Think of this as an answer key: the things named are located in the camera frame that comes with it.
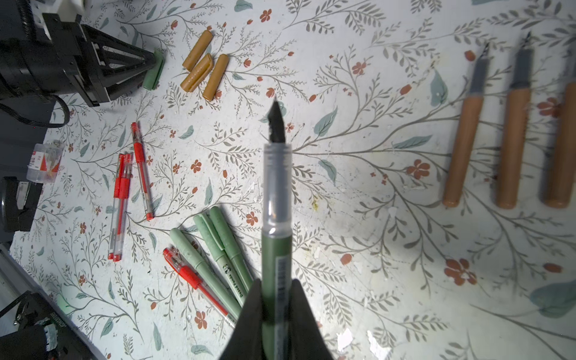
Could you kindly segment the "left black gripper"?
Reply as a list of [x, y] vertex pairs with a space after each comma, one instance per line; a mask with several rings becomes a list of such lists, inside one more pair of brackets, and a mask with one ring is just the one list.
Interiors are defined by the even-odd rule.
[[91, 107], [141, 83], [153, 52], [46, 13], [51, 40], [38, 37], [29, 1], [1, 2], [1, 99], [77, 93]]

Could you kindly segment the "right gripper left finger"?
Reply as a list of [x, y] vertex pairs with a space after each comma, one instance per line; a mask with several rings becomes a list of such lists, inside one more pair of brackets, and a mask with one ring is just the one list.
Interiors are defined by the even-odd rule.
[[262, 282], [256, 279], [247, 294], [240, 317], [220, 360], [263, 359], [262, 324]]

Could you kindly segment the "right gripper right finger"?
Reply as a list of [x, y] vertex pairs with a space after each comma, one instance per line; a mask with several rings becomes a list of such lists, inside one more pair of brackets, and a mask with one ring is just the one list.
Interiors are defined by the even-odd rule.
[[290, 359], [333, 359], [298, 279], [290, 290], [289, 342]]

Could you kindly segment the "green pen cap one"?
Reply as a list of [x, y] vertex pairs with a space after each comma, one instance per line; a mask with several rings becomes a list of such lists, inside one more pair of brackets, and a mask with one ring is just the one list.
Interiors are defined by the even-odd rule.
[[148, 91], [153, 91], [158, 86], [165, 64], [164, 53], [160, 49], [154, 51], [154, 59], [156, 61], [155, 65], [146, 72], [142, 82], [142, 87]]

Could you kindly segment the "brown pen cap one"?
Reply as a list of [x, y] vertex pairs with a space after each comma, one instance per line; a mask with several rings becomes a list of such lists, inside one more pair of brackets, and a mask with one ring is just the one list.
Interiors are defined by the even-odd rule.
[[208, 45], [210, 45], [212, 39], [213, 35], [209, 30], [205, 30], [201, 34], [198, 41], [195, 43], [195, 45], [187, 55], [186, 59], [182, 63], [184, 69], [186, 69], [187, 71], [191, 71], [196, 66], [201, 56], [206, 51]]

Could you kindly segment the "brown pen cap two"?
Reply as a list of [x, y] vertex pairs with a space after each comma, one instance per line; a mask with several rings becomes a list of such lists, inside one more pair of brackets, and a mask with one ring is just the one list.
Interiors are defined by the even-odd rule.
[[204, 81], [213, 67], [214, 62], [212, 56], [206, 54], [181, 83], [181, 89], [185, 92], [193, 92], [198, 85]]

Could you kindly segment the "brown pen cap three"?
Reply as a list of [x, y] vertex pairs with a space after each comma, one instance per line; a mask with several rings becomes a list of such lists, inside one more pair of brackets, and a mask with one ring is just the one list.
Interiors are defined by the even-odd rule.
[[215, 97], [215, 94], [218, 90], [218, 87], [221, 83], [221, 80], [224, 76], [224, 72], [227, 69], [227, 66], [229, 64], [230, 61], [230, 57], [227, 54], [221, 54], [218, 59], [217, 62], [214, 66], [214, 68], [212, 69], [210, 78], [207, 82], [207, 85], [205, 87], [204, 92], [202, 93], [202, 96], [207, 100], [207, 101], [212, 101]]

